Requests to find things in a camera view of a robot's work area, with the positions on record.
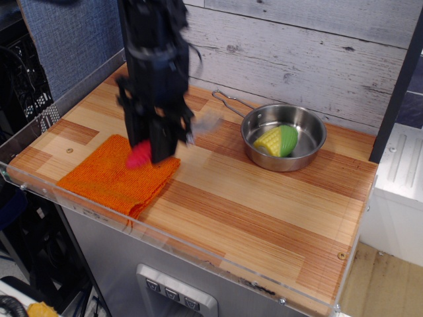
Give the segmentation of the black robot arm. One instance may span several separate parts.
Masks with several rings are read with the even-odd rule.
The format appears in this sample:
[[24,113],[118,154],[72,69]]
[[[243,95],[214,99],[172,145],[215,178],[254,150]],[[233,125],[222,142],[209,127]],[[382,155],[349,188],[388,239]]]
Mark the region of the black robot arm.
[[182,1],[119,1],[128,76],[117,79],[132,151],[128,168],[157,164],[192,137],[186,105],[189,43]]

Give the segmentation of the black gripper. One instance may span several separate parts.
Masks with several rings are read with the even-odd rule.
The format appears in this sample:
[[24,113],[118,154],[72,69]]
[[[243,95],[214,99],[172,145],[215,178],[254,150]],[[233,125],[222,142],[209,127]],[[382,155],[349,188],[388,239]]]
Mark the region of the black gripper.
[[187,142],[194,117],[184,101],[188,91],[189,50],[138,52],[126,49],[128,75],[118,77],[118,103],[131,148],[150,141],[151,161],[174,155]]

